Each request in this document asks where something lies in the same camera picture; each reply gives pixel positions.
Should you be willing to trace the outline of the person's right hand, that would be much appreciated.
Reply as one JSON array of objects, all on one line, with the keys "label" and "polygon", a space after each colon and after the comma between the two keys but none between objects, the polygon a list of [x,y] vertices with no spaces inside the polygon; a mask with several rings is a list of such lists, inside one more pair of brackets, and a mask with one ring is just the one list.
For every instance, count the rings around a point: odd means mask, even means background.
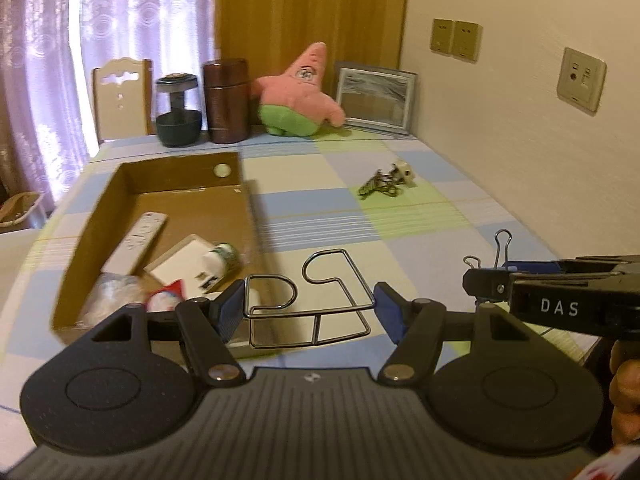
[{"label": "person's right hand", "polygon": [[639,360],[631,357],[631,351],[621,341],[616,341],[612,349],[610,370],[613,444],[629,444],[639,439],[640,370]]}]

